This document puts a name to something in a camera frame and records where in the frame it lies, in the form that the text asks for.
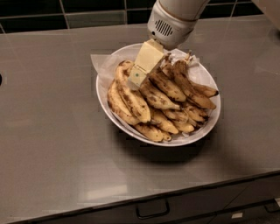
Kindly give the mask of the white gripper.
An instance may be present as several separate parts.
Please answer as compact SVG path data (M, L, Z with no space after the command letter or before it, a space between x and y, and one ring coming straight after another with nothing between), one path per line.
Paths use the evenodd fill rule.
M138 90L148 74L162 62L164 49L183 44L199 19L198 1L156 1L147 24L149 37L129 71L128 86Z

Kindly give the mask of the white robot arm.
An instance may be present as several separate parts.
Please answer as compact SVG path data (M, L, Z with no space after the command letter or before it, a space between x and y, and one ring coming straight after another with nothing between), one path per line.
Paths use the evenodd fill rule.
M138 90L148 74L156 70L170 51L190 36L209 0L157 0L147 24L144 41L129 73L128 86Z

